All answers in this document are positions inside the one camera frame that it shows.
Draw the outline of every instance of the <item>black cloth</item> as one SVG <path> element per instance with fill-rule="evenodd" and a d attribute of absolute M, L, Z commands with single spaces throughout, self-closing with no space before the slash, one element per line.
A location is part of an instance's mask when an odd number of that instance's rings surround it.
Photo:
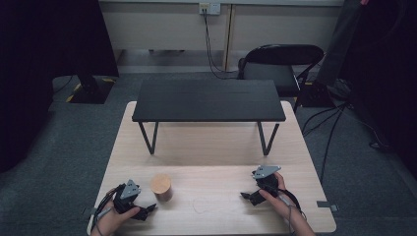
<path fill-rule="evenodd" d="M 417 1 L 413 0 L 370 1 L 340 73 L 387 139 L 383 145 L 393 148 L 415 178 L 416 12 Z"/>
<path fill-rule="evenodd" d="M 356 31 L 362 7 L 360 0 L 344 1 L 328 46 L 327 55 L 317 74 L 317 82 L 326 86 L 334 85 Z"/>
<path fill-rule="evenodd" d="M 97 0 L 2 0 L 0 35 L 2 172 L 26 156 L 54 78 L 119 75 Z"/>

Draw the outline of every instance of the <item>electrical outlet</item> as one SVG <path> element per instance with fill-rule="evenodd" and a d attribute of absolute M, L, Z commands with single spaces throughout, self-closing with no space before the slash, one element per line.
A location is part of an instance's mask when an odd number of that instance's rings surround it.
<path fill-rule="evenodd" d="M 219 3 L 210 3 L 209 4 L 209 14 L 210 15 L 220 15 L 220 4 Z"/>
<path fill-rule="evenodd" d="M 209 3 L 199 3 L 199 13 L 202 15 L 206 10 L 206 14 L 209 14 Z"/>

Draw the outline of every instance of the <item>table leg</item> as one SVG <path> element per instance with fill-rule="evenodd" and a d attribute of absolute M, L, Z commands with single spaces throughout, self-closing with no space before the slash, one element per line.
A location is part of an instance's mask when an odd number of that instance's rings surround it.
<path fill-rule="evenodd" d="M 142 135 L 144 136 L 145 142 L 147 143 L 149 153 L 154 154 L 155 153 L 155 145 L 156 145 L 157 127 L 158 127 L 159 122 L 155 122 L 155 128 L 153 130 L 152 146 L 150 145 L 148 135 L 147 135 L 147 131 L 145 130 L 144 124 L 142 124 L 142 122 L 138 122 L 138 123 L 139 123 L 139 126 L 141 127 Z"/>
<path fill-rule="evenodd" d="M 264 155 L 268 155 L 270 148 L 272 147 L 273 139 L 275 138 L 276 131 L 278 130 L 279 124 L 275 123 L 275 126 L 273 127 L 272 134 L 270 135 L 268 146 L 265 143 L 265 137 L 264 137 L 264 130 L 262 128 L 261 121 L 258 121 L 258 130 L 260 131 L 261 136 L 261 145 L 262 145 L 262 151 L 264 152 Z"/>

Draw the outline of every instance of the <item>black strap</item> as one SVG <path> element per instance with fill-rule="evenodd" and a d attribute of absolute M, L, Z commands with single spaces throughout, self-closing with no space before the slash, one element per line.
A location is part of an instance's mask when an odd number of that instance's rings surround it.
<path fill-rule="evenodd" d="M 286 196 L 288 196 L 288 198 L 295 204 L 295 207 L 297 207 L 298 210 L 300 210 L 300 212 L 301 212 L 300 203 L 298 203 L 297 198 L 295 198 L 295 196 L 291 192 L 289 192 L 288 190 L 281 190 L 281 189 L 278 189 L 278 191 L 280 191 L 283 194 L 285 194 Z"/>

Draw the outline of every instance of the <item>wooden cup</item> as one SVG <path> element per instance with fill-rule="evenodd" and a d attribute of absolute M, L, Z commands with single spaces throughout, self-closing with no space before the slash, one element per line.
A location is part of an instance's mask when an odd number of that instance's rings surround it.
<path fill-rule="evenodd" d="M 172 198 L 171 178 L 166 174 L 156 174 L 150 180 L 150 188 L 159 201 L 168 202 Z"/>

